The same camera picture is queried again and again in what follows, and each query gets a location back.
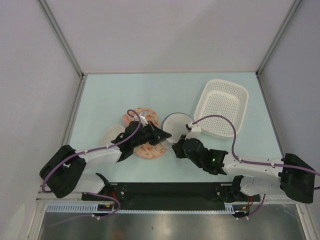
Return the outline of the white mesh laundry bag blue trim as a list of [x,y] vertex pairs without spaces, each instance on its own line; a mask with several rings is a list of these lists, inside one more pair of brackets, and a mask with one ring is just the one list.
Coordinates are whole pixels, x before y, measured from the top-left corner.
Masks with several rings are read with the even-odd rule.
[[185,113],[174,112],[169,114],[161,123],[161,129],[169,134],[171,137],[162,142],[162,145],[167,150],[173,150],[172,145],[177,143],[181,135],[186,135],[189,133],[186,125],[194,120]]

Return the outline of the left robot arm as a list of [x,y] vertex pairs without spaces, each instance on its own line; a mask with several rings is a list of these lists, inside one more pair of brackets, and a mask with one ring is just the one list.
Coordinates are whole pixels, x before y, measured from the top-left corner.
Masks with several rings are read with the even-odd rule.
[[137,147],[146,144],[152,147],[161,144],[172,135],[149,121],[143,125],[132,121],[118,133],[110,143],[97,148],[76,151],[70,145],[63,145],[40,170],[43,180],[43,193],[53,193],[61,199],[73,192],[80,181],[84,181],[83,172],[96,165],[118,163],[129,158]]

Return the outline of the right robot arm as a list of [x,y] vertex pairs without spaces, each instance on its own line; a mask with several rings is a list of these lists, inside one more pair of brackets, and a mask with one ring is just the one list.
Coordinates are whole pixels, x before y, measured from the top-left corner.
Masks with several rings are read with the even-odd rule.
[[230,194],[237,201],[253,195],[284,194],[299,203],[313,203],[316,172],[295,154],[245,160],[233,152],[208,149],[200,140],[185,135],[172,149],[178,159],[189,159],[211,175],[233,175],[235,185]]

